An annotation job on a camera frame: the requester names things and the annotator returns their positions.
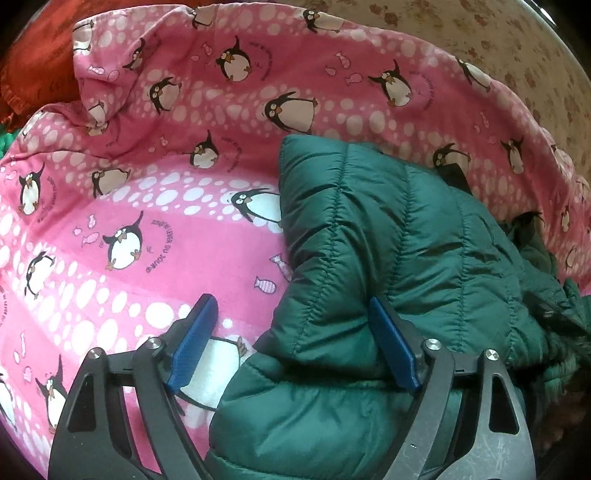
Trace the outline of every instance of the pink fabric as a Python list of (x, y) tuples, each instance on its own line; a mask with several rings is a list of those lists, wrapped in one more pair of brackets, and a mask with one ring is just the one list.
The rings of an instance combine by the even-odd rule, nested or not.
[[(252, 353), (291, 278), (274, 194), (289, 125), (430, 167), (457, 161), (497, 219), (542, 212), (561, 277), (588, 285), (589, 186), (507, 87), (446, 52), (274, 4), (138, 7), (77, 27), (82, 101), (39, 111), (0, 163), (0, 404), (41, 472), (53, 438), (43, 388), (60, 356), (67, 390), (89, 348), (133, 349), (205, 292), (229, 355)], [(220, 386), (206, 387), (214, 401)], [(204, 454), (212, 412), (183, 406)]]

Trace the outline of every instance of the penguin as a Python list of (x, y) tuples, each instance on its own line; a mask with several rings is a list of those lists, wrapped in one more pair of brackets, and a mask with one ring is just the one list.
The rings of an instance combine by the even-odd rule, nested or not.
[(109, 170), (96, 170), (92, 172), (92, 196), (106, 195), (112, 190), (121, 187), (131, 175), (131, 170), (110, 168)]
[(394, 70), (386, 70), (379, 77), (370, 77), (372, 82), (379, 83), (389, 106), (404, 106), (413, 97), (413, 90), (406, 79), (400, 75), (400, 67), (394, 59)]
[(452, 148), (454, 145), (455, 143), (448, 143), (444, 147), (435, 150), (433, 153), (433, 165), (436, 167), (442, 167), (444, 165), (456, 163), (460, 166), (465, 175), (468, 172), (468, 166), (472, 159), (470, 154)]
[(511, 165), (511, 170), (517, 175), (523, 173), (523, 161), (521, 160), (521, 144), (523, 143), (524, 137), (521, 137), (521, 140), (515, 140), (513, 138), (509, 139), (507, 143), (501, 141), (501, 145), (507, 151), (507, 159), (509, 160), (509, 165)]
[(189, 154), (189, 163), (196, 168), (211, 168), (219, 157), (219, 151), (212, 141), (212, 133), (207, 130), (207, 138), (195, 145), (195, 149)]
[(568, 232), (570, 227), (570, 213), (569, 213), (569, 204), (566, 204), (566, 208), (562, 215), (560, 216), (560, 226), (562, 227), (563, 232)]
[(14, 416), (14, 406), (12, 405), (13, 397), (12, 391), (6, 385), (3, 375), (0, 373), (0, 413), (12, 425), (12, 428), (17, 428), (17, 419)]
[(222, 52), (216, 59), (216, 63), (222, 69), (222, 73), (228, 82), (241, 82), (252, 71), (251, 59), (246, 52), (240, 49), (240, 40), (236, 38), (236, 43), (232, 48)]
[(144, 61), (144, 59), (142, 58), (142, 52), (144, 51), (146, 41), (143, 39), (143, 37), (140, 37), (139, 42), (139, 47), (136, 48), (134, 52), (131, 54), (131, 61), (127, 65), (123, 65), (124, 69), (133, 72), (134, 70), (139, 68), (140, 65), (142, 65), (142, 62)]
[(45, 405), (47, 409), (47, 421), (49, 423), (49, 432), (54, 434), (56, 432), (57, 424), (60, 421), (61, 411), (66, 404), (68, 392), (64, 388), (64, 369), (61, 364), (61, 355), (57, 365), (57, 373), (47, 379), (45, 384), (42, 384), (38, 378), (35, 378), (39, 390), (45, 397)]
[(39, 207), (41, 198), (41, 174), (45, 169), (45, 163), (38, 172), (30, 172), (25, 177), (18, 177), (21, 184), (21, 203), (18, 209), (25, 215), (30, 215)]
[(191, 381), (181, 388), (179, 398), (196, 407), (216, 411), (228, 383), (247, 357), (248, 348), (242, 337), (236, 341), (211, 337)]
[(252, 217), (261, 218), (281, 226), (279, 194), (267, 192), (267, 189), (252, 189), (235, 193), (231, 202), (249, 222)]
[(472, 81), (474, 81), (478, 85), (483, 87), (487, 92), (491, 91), (492, 79), (486, 73), (484, 73), (478, 67), (475, 67), (470, 63), (466, 63), (465, 61), (460, 60), (457, 57), (456, 60), (460, 64), (460, 67), (462, 67), (462, 71), (468, 79), (468, 82), (470, 82), (470, 85), (472, 85)]
[(310, 8), (304, 10), (302, 15), (306, 21), (306, 27), (314, 33), (318, 33), (318, 30), (330, 30), (339, 33), (343, 27), (343, 23), (345, 23), (342, 18), (333, 17), (332, 15)]
[(314, 108), (318, 105), (316, 98), (291, 98), (295, 92), (287, 92), (267, 102), (265, 116), (282, 130), (311, 133), (314, 122)]
[(150, 87), (150, 101), (159, 115), (161, 111), (170, 111), (181, 92), (183, 84), (172, 83), (172, 79), (173, 77), (166, 77)]
[(114, 236), (103, 235), (103, 241), (109, 245), (107, 270), (123, 270), (139, 260), (142, 252), (142, 232), (139, 229), (139, 222), (143, 216), (142, 210), (132, 225), (121, 227)]
[(73, 50), (90, 51), (90, 42), (92, 42), (92, 29), (95, 27), (95, 21), (78, 25), (72, 31)]
[(191, 12), (193, 20), (191, 24), (193, 28), (199, 28), (199, 25), (208, 27), (213, 23), (213, 17), (216, 14), (216, 5), (208, 5), (206, 7), (196, 8)]
[(33, 260), (29, 262), (27, 267), (27, 274), (25, 276), (27, 284), (25, 285), (24, 295), (27, 296), (27, 290), (33, 294), (35, 300), (39, 296), (39, 292), (43, 288), (43, 284), (49, 274), (51, 268), (55, 264), (56, 259), (49, 257), (46, 251), (40, 252)]

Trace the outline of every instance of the blue gripper pad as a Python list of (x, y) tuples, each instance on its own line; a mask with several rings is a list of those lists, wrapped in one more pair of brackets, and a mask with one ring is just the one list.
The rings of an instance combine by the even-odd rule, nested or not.
[(369, 328), (394, 380), (399, 387), (414, 393), (421, 387), (414, 363), (414, 355), (402, 333), (377, 297), (369, 301)]
[(183, 340), (173, 354), (170, 377), (166, 384), (176, 393), (186, 387), (207, 342), (217, 323), (217, 300), (213, 295), (205, 294), (187, 315), (186, 322), (190, 325)]

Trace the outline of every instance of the orange cloth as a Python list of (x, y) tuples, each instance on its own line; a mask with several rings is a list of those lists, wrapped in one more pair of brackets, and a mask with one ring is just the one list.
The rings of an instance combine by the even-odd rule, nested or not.
[[(167, 5), (170, 0), (54, 0), (10, 47), (0, 64), (0, 124), (22, 127), (43, 105), (80, 98), (74, 77), (72, 29), (109, 10)], [(210, 0), (184, 0), (192, 8)]]

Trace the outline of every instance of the dark green fabric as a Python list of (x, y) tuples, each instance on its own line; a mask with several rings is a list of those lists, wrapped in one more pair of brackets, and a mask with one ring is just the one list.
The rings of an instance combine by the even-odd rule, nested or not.
[[(280, 194), (294, 275), (269, 331), (228, 385), (210, 427), (215, 479), (369, 479), (410, 405), (372, 338), (369, 299), (455, 352), (495, 348), (509, 367), (576, 362), (521, 302), (567, 314), (550, 273), (524, 260), (481, 202), (433, 171), (367, 145), (288, 136)], [(443, 461), (460, 394), (431, 464)]]

